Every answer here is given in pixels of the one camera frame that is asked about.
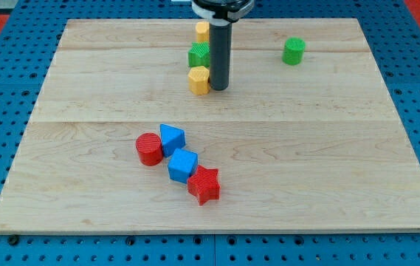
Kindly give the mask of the black white robot arm flange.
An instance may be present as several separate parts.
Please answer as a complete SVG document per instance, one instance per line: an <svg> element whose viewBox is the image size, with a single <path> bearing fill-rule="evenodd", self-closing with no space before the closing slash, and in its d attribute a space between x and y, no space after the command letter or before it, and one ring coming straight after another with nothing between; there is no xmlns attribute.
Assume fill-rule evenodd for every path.
<svg viewBox="0 0 420 266"><path fill-rule="evenodd" d="M192 0L193 12L210 24L222 27L236 23L255 6L254 0Z"/></svg>

